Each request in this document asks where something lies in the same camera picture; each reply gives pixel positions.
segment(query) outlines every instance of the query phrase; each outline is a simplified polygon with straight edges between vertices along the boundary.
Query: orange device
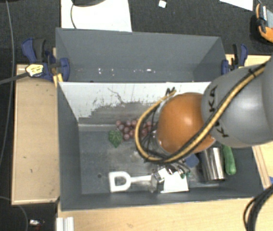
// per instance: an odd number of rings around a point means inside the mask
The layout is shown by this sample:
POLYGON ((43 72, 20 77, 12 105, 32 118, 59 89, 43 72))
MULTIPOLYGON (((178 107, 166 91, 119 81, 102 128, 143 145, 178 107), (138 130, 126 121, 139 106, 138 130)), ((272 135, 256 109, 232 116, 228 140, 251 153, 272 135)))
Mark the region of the orange device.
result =
POLYGON ((257 28, 260 35, 273 43, 273 12, 266 6, 258 4, 256 7, 257 28))

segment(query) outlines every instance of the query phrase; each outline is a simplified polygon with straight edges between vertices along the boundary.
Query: white plastic spatula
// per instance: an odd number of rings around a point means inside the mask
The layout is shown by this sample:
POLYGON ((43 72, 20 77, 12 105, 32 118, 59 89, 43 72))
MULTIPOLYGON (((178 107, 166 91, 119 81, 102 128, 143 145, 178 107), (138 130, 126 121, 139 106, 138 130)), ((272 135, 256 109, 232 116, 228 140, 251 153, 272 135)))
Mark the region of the white plastic spatula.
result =
POLYGON ((128 190, 131 184, 141 183, 144 181, 148 181, 148 183, 150 184, 151 175, 131 177, 125 171, 117 171, 117 172, 108 173, 108 179, 109 179, 110 191, 111 193, 115 193, 115 192, 124 192, 128 190), (116 185, 116 178, 123 178, 125 180, 125 183, 122 185, 116 185))

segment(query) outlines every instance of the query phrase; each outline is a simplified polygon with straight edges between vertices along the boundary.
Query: wooden board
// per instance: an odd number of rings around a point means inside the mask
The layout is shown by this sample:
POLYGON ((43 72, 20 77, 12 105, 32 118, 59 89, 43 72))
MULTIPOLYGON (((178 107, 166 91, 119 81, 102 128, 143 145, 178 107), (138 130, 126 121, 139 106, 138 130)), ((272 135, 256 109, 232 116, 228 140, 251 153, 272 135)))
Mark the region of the wooden board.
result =
MULTIPOLYGON (((18 65, 17 74, 24 65, 18 65)), ((13 205, 54 202, 59 197, 56 89, 29 78, 15 88, 13 205)))

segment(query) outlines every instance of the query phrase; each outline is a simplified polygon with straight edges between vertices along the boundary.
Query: blue clamp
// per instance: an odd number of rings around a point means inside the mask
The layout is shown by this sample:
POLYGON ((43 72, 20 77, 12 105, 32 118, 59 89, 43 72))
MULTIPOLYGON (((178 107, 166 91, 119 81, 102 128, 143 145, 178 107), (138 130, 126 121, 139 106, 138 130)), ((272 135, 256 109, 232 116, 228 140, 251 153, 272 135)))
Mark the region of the blue clamp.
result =
POLYGON ((67 58, 61 58, 57 63, 55 57, 50 51, 44 51, 45 39, 28 38, 22 43, 22 52, 30 62, 30 64, 39 63, 43 65, 43 73, 35 77, 39 77, 48 81, 53 81, 51 69, 56 68, 57 73, 63 75, 63 81, 68 81, 70 75, 70 65, 67 58))
POLYGON ((235 69, 237 69, 239 66, 244 66, 248 50, 247 47, 244 44, 240 45, 240 53, 238 53, 238 48, 236 44, 233 44, 234 49, 234 58, 232 58, 232 64, 230 65, 227 60, 222 61, 221 65, 221 74, 225 75, 235 69))

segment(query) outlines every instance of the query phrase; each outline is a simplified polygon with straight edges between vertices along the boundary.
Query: green object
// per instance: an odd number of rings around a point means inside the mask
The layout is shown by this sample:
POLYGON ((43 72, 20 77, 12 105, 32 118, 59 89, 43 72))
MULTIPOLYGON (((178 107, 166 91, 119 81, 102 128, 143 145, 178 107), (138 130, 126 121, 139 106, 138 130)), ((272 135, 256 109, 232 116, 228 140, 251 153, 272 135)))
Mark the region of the green object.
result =
POLYGON ((230 146, 223 145, 223 156, 225 164, 225 172, 228 175, 234 175, 237 172, 234 155, 230 146))
POLYGON ((109 131, 108 140, 117 148, 122 142, 122 133, 118 130, 109 131))

